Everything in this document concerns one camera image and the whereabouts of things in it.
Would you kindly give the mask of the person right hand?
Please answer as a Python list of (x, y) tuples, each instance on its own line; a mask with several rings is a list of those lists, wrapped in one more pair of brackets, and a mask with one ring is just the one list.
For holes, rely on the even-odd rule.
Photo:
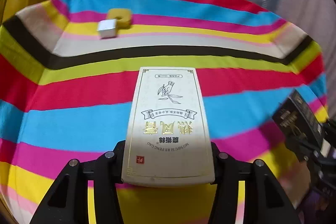
[(303, 200), (311, 183), (310, 171), (307, 167), (307, 162), (301, 162), (298, 167), (298, 173), (295, 177), (295, 194), (293, 205), (298, 208), (300, 202)]

